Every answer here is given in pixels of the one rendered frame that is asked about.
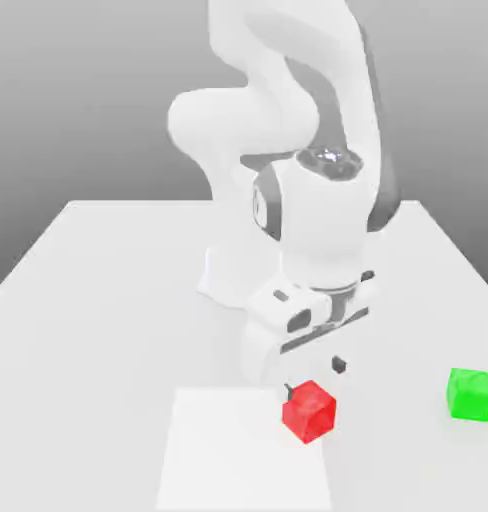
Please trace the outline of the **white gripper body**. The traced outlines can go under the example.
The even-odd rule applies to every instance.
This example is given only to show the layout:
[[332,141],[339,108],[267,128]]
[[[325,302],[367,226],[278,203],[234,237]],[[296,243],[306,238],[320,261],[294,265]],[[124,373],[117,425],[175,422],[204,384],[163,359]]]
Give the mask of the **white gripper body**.
[[268,318],[249,311],[242,331],[242,372],[252,384],[265,386],[285,375],[288,353],[330,335],[369,314],[368,307],[348,308],[343,317],[324,318],[316,308]]

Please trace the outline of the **small red cube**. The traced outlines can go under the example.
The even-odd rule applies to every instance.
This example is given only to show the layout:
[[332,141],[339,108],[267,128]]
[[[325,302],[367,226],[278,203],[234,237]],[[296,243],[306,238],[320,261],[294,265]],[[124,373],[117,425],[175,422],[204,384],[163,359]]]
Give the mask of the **small red cube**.
[[309,444],[334,428],[336,409],[336,399],[308,380],[289,390],[282,406],[282,422],[300,441]]

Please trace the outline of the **small green cube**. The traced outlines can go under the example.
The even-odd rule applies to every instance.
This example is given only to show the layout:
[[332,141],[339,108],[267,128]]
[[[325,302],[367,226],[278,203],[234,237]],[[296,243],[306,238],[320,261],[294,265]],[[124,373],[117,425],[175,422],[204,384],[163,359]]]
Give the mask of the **small green cube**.
[[446,401],[452,418],[488,422],[488,372],[452,368]]

